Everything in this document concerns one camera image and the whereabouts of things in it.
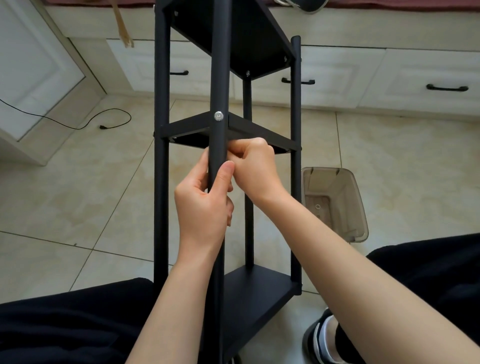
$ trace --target silver bolt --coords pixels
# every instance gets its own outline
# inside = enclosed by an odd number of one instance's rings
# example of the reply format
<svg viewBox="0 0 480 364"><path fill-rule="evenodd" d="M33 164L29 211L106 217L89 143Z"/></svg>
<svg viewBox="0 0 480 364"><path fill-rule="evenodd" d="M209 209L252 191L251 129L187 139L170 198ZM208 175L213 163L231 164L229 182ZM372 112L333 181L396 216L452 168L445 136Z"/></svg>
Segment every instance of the silver bolt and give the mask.
<svg viewBox="0 0 480 364"><path fill-rule="evenodd" d="M213 117L217 121L222 121L223 120L223 113L221 111L217 111L215 114L213 114Z"/></svg>

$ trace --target translucent trash can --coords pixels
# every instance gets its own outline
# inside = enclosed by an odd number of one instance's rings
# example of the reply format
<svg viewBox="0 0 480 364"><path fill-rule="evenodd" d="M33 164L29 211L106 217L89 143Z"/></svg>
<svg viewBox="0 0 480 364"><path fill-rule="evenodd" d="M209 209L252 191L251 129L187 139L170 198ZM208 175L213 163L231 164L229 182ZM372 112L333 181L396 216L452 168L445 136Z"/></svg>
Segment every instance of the translucent trash can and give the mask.
<svg viewBox="0 0 480 364"><path fill-rule="evenodd" d="M349 243L364 242L368 225L353 173L345 168L301 170L302 203Z"/></svg>

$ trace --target beige floor tile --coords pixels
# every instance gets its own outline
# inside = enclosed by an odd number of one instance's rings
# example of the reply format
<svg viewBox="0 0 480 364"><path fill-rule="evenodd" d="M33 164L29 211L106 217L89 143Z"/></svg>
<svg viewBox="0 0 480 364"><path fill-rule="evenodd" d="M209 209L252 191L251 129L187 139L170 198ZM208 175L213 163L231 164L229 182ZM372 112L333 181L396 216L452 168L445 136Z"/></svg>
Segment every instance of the beige floor tile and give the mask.
<svg viewBox="0 0 480 364"><path fill-rule="evenodd" d="M153 99L108 96L47 166L0 165L0 230L92 248L152 142Z"/></svg>
<svg viewBox="0 0 480 364"><path fill-rule="evenodd" d="M67 292L89 253L0 232L0 303Z"/></svg>
<svg viewBox="0 0 480 364"><path fill-rule="evenodd" d="M153 263L127 256L93 251L72 290L138 277L153 280Z"/></svg>
<svg viewBox="0 0 480 364"><path fill-rule="evenodd" d="M230 110L242 114L241 105ZM177 100L170 112L170 121L180 120L209 110L207 102ZM253 107L256 123L289 136L290 111L286 108ZM305 110L302 113L302 164L307 166L340 166L335 114ZM112 215L96 249L153 260L153 177L154 146L152 145L132 182ZM178 253L179 228L173 190L195 165L200 149L170 145L169 191L169 260ZM290 157L277 156L278 171L286 188L290 188ZM235 204L232 226L227 229L225 271L244 264L244 194L234 183L230 194ZM289 273L290 250L276 227L258 209L255 210L256 263ZM304 275L304 289L314 287Z"/></svg>
<svg viewBox="0 0 480 364"><path fill-rule="evenodd" d="M249 364L307 364L301 341L305 330L320 318L325 303L318 294L294 296L265 327L240 350Z"/></svg>
<svg viewBox="0 0 480 364"><path fill-rule="evenodd" d="M342 163L380 246L480 231L480 124L338 114Z"/></svg>

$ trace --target power cord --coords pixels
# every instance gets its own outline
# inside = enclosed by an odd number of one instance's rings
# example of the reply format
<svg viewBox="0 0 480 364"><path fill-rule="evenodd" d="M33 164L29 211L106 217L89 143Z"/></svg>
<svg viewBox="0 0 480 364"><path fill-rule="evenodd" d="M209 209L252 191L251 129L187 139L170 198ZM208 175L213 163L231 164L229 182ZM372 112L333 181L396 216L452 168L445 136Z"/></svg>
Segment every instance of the power cord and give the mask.
<svg viewBox="0 0 480 364"><path fill-rule="evenodd" d="M91 122L93 119L95 119L98 115L100 115L102 112L109 111L109 110L120 110L120 111L123 111L124 113L126 113L126 114L129 116L129 119L128 119L126 122L124 122L123 124L120 124L120 125L115 125L115 126L99 125L99 126L98 126L99 129L104 130L104 129L118 128L119 126L125 125L125 124L129 123L130 120L132 120L132 116L130 115L130 113L129 113L128 111L125 111L125 110L122 110L122 109L118 109L118 108L111 108L111 109L106 109L106 110L103 110L103 111L95 114L94 116L92 116L92 117L90 118L90 120L87 122L87 124L85 124L85 125L82 126L81 128L72 128L71 126L62 124L62 123L59 122L59 121L56 121L56 120L53 120L52 118L49 118L48 116L32 114L32 113L30 113L30 112L26 112L26 111L20 110L20 109L16 108L15 106L10 105L9 103L3 101L1 98L0 98L0 101L3 102L5 105L10 106L11 108L14 108L15 110L18 110L18 111L20 111L20 112L22 112L22 113L24 113L24 114L33 115L33 116L39 116L39 117L41 117L41 118L49 119L49 120L52 120L52 121L56 122L57 124L63 125L64 127L69 128L69 129L73 129L73 130L82 130L84 127L86 127L88 124L90 124L90 122Z"/></svg>

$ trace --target hand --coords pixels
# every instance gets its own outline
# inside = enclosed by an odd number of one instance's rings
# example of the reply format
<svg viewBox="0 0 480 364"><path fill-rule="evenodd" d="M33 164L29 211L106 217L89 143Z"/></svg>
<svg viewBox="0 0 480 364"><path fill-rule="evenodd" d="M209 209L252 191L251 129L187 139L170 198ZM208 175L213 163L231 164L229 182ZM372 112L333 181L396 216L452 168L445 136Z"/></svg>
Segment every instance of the hand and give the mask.
<svg viewBox="0 0 480 364"><path fill-rule="evenodd" d="M205 192L207 168L208 149L175 189L180 226L178 261L207 258L213 264L232 220L233 202L227 192L233 190L235 164L222 164L209 193Z"/></svg>
<svg viewBox="0 0 480 364"><path fill-rule="evenodd" d="M263 138L232 140L228 160L235 162L235 181L260 209L270 197L286 192L275 165L273 148Z"/></svg>

